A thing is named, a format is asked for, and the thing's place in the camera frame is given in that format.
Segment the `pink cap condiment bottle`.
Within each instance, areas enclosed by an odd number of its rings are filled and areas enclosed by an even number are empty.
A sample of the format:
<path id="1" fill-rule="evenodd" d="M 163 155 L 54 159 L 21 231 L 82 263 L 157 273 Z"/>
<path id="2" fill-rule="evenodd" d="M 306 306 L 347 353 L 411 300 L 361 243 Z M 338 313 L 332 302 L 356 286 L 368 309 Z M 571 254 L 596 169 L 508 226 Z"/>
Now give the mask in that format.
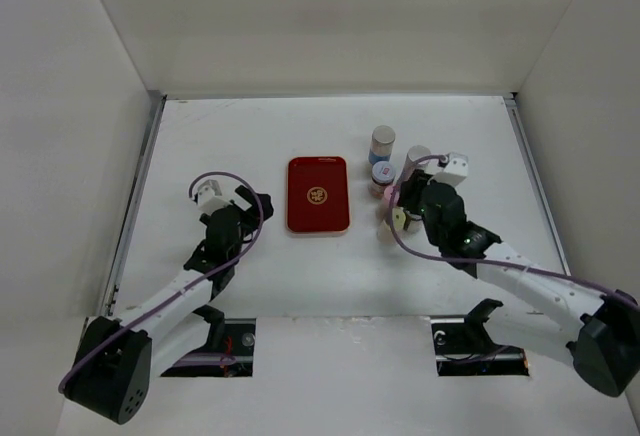
<path id="1" fill-rule="evenodd" d="M 376 215 L 379 219 L 384 219 L 386 217 L 389 207 L 395 207 L 397 205 L 399 193 L 394 192 L 394 189 L 394 186 L 388 186 L 385 188 L 376 210 Z"/>

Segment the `yellow cap condiment bottle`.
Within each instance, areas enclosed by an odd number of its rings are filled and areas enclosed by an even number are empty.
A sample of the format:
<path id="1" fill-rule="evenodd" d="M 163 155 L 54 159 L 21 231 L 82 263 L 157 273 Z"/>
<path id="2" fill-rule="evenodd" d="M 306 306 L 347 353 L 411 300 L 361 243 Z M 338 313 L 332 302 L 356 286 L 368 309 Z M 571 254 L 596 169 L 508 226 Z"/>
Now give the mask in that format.
<path id="1" fill-rule="evenodd" d="M 377 239 L 383 244 L 395 244 L 395 233 L 403 230 L 406 222 L 406 215 L 401 208 L 394 207 L 384 211 L 384 215 L 377 229 Z"/>

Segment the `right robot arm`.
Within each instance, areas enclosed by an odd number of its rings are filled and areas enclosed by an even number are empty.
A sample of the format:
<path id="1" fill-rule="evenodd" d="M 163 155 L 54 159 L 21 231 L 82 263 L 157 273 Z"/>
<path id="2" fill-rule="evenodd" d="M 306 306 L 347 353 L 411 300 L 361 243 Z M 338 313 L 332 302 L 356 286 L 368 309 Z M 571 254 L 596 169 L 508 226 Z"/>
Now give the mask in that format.
<path id="1" fill-rule="evenodd" d="M 404 171 L 394 188 L 398 206 L 420 218 L 429 243 L 445 262 L 475 280 L 512 294 L 535 310 L 517 317 L 485 299 L 465 317 L 464 340 L 483 352 L 493 345 L 537 352 L 572 367 L 591 388 L 620 396 L 639 372 L 639 303 L 628 293 L 545 270 L 494 232 L 468 219 L 462 197 L 442 168 Z"/>

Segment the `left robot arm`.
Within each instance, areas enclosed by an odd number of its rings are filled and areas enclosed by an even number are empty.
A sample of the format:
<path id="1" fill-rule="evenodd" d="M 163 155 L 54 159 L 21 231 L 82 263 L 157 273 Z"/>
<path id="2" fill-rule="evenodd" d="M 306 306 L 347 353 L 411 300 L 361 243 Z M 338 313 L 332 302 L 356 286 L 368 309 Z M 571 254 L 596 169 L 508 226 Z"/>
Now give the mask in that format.
<path id="1" fill-rule="evenodd" d="M 196 349 L 221 349 L 225 316 L 211 303 L 274 213 L 270 195 L 243 185 L 235 193 L 248 208 L 230 201 L 202 213 L 204 238 L 168 285 L 131 310 L 88 324 L 59 385 L 67 400 L 123 425 L 140 410 L 153 378 Z"/>

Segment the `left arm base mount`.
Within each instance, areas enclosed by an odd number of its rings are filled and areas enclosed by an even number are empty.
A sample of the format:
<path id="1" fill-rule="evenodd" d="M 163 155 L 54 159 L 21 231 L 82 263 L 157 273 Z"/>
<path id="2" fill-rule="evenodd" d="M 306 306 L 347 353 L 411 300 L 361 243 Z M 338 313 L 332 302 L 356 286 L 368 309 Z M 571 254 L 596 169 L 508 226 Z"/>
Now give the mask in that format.
<path id="1" fill-rule="evenodd" d="M 189 350 L 168 366 L 164 378 L 240 378 L 252 377 L 256 346 L 255 318 L 228 319 L 211 306 L 192 313 L 196 328 L 206 328 L 206 338 L 199 346 L 188 342 Z"/>

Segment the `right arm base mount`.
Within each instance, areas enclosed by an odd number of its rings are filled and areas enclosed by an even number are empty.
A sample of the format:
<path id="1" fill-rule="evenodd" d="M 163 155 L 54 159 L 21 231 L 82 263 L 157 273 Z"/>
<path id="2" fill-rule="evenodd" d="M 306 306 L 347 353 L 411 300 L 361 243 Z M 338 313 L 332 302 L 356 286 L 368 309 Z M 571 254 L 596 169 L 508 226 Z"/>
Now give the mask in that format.
<path id="1" fill-rule="evenodd" d="M 529 376 L 524 350 L 495 344 L 484 328 L 489 317 L 502 306 L 502 302 L 485 299 L 467 314 L 430 319 L 439 376 Z"/>

